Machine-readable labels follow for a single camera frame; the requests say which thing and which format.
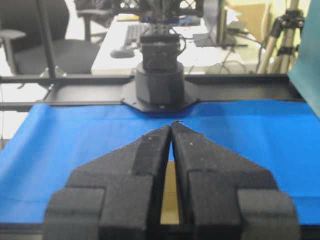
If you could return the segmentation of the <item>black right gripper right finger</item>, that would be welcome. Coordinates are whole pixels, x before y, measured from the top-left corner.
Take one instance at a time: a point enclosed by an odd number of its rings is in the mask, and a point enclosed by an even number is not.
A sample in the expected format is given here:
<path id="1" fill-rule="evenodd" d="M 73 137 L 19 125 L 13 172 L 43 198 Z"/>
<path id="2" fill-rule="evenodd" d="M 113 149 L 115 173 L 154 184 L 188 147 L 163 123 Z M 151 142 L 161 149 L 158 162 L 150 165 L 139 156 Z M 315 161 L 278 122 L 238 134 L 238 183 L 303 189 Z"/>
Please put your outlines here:
<path id="1" fill-rule="evenodd" d="M 182 221 L 197 240 L 298 240 L 293 200 L 270 170 L 172 124 Z"/>

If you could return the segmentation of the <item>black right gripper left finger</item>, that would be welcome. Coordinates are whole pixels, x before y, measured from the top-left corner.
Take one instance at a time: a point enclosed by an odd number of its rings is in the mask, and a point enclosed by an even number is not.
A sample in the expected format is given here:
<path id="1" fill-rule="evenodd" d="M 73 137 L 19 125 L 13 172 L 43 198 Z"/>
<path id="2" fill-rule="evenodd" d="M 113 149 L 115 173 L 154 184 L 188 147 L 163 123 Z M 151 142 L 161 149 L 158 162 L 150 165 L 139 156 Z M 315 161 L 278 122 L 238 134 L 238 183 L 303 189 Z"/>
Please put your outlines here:
<path id="1" fill-rule="evenodd" d="M 46 240 L 146 240 L 160 225 L 171 145 L 163 126 L 72 171 L 47 206 Z"/>

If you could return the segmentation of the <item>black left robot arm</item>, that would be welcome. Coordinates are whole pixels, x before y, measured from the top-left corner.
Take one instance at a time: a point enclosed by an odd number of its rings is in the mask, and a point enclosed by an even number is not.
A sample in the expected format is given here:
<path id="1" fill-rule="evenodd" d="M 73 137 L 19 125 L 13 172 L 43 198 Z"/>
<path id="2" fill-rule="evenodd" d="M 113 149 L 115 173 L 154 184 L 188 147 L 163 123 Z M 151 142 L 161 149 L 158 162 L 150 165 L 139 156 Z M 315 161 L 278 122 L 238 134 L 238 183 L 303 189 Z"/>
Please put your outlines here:
<path id="1" fill-rule="evenodd" d="M 180 16 L 178 0 L 141 0 L 137 13 L 150 23 L 140 37 L 142 62 L 133 88 L 150 107 L 184 108 L 195 102 L 194 85 L 178 61 L 180 36 L 168 24 Z M 163 126 L 94 159 L 70 174 L 54 193 L 43 225 L 46 240 L 146 240 L 161 223 L 172 129 Z"/>

